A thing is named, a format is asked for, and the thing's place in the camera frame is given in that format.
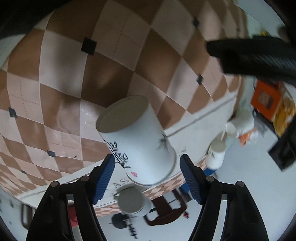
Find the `checkered tablecloth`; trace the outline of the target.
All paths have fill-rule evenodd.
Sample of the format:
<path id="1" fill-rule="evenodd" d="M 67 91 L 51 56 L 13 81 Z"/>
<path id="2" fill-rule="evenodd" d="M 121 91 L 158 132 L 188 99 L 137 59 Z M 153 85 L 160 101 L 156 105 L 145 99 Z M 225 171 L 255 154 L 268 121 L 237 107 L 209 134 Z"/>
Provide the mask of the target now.
<path id="1" fill-rule="evenodd" d="M 248 35 L 233 1 L 73 1 L 1 64 L 1 189 L 18 196 L 103 159 L 106 107 L 145 96 L 163 128 L 236 94 L 206 41 Z"/>

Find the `orange box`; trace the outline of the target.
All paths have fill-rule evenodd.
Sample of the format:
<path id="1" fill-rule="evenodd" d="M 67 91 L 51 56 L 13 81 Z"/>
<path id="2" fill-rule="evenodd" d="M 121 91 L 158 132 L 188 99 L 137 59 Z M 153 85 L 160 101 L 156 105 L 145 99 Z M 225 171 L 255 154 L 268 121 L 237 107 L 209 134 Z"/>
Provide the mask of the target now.
<path id="1" fill-rule="evenodd" d="M 272 121 L 281 101 L 280 84 L 257 80 L 251 105 L 268 121 Z"/>

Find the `yellow plastic bag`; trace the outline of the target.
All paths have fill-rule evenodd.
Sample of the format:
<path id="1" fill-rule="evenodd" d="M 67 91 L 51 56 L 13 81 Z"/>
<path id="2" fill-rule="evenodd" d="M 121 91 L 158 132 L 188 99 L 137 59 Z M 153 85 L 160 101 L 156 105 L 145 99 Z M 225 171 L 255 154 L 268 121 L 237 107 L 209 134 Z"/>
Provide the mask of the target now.
<path id="1" fill-rule="evenodd" d="M 285 133 L 295 116 L 295 102 L 283 84 L 280 86 L 280 94 L 280 102 L 273 116 L 273 127 L 278 137 Z"/>

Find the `white paper cup upright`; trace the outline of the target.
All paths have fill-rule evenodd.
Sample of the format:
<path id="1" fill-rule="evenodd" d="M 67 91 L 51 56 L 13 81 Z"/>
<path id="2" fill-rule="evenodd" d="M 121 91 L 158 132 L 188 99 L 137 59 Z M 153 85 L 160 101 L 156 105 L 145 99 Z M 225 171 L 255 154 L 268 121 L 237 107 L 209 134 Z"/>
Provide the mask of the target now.
<path id="1" fill-rule="evenodd" d="M 205 163 L 208 169 L 219 169 L 224 161 L 226 152 L 226 143 L 221 140 L 214 140 L 211 142 Z"/>

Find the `white paper cup with bamboo print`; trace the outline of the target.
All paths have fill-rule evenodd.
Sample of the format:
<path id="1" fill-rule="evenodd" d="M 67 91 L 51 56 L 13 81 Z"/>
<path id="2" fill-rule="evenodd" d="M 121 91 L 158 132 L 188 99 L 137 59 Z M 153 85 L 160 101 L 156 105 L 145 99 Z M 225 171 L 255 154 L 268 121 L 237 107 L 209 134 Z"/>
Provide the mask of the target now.
<path id="1" fill-rule="evenodd" d="M 176 152 L 144 96 L 110 105 L 96 129 L 128 178 L 140 186 L 161 183 L 175 168 Z"/>

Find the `grey ribbed cup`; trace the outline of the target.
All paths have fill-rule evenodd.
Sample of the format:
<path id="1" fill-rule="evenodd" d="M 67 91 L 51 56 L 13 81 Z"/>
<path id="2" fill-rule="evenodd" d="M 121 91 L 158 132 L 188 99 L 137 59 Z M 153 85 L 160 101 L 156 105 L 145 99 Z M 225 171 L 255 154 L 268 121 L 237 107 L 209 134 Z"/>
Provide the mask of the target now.
<path id="1" fill-rule="evenodd" d="M 152 208 L 152 202 L 135 187 L 121 190 L 114 199 L 125 214 L 133 216 L 145 216 Z"/>

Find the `barbell with black plates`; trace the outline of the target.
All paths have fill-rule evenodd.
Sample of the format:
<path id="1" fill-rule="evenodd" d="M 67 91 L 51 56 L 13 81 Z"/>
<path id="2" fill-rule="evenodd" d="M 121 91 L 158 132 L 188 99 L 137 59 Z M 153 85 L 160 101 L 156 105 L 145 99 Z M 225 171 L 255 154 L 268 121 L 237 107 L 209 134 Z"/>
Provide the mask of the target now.
<path id="1" fill-rule="evenodd" d="M 137 237 L 137 231 L 134 228 L 132 224 L 132 218 L 129 217 L 127 214 L 117 213 L 114 214 L 111 217 L 111 223 L 115 228 L 118 228 L 120 230 L 127 228 L 130 235 L 134 237 L 135 239 L 138 239 Z"/>

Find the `dark wooden chair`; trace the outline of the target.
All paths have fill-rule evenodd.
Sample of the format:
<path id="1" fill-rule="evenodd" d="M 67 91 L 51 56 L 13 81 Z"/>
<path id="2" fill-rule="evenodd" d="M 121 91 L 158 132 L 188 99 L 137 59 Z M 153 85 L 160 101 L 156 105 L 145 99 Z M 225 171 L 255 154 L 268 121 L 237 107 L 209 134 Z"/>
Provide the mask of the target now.
<path id="1" fill-rule="evenodd" d="M 152 203 L 158 216 L 153 220 L 149 220 L 147 215 L 144 216 L 144 220 L 149 226 L 167 225 L 172 223 L 187 210 L 187 204 L 179 192 L 174 189 L 172 193 L 179 202 L 180 207 L 172 209 L 163 196 L 153 199 Z"/>

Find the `white paper cup lying left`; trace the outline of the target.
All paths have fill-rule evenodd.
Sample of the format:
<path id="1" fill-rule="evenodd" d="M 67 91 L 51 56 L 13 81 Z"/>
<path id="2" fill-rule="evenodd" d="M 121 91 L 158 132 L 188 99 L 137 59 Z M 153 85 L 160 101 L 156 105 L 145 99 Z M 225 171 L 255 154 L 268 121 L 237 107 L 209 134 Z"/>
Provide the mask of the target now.
<path id="1" fill-rule="evenodd" d="M 234 118 L 226 123 L 225 130 L 229 137 L 238 138 L 239 136 L 254 129 L 254 118 L 250 111 L 239 110 Z"/>

